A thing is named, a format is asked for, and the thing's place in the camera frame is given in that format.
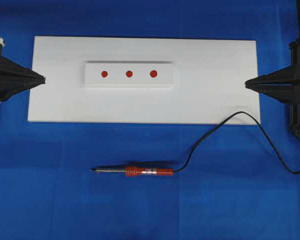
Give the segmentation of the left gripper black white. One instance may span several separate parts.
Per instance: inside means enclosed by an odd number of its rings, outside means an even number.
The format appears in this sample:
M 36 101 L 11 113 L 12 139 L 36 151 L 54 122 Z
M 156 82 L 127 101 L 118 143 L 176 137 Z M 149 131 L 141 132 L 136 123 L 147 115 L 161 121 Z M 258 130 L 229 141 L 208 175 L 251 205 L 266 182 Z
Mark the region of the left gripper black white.
M 44 76 L 1 56 L 2 48 L 4 46 L 5 41 L 0 38 L 0 75 L 34 79 L 12 79 L 8 81 L 0 80 L 0 103 L 7 101 L 9 98 L 18 93 L 45 84 Z

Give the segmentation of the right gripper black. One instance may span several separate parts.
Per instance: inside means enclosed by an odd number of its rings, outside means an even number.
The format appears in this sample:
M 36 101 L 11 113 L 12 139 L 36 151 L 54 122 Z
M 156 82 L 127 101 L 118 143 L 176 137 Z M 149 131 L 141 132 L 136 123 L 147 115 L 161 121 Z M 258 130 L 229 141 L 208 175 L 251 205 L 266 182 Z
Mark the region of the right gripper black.
M 291 66 L 278 71 L 264 74 L 245 82 L 245 87 L 259 94 L 278 100 L 283 104 L 290 105 L 289 129 L 294 136 L 300 140 L 300 79 L 289 85 L 269 85 L 269 84 L 288 84 L 295 78 L 296 66 L 300 65 L 300 37 L 289 44 L 291 52 Z

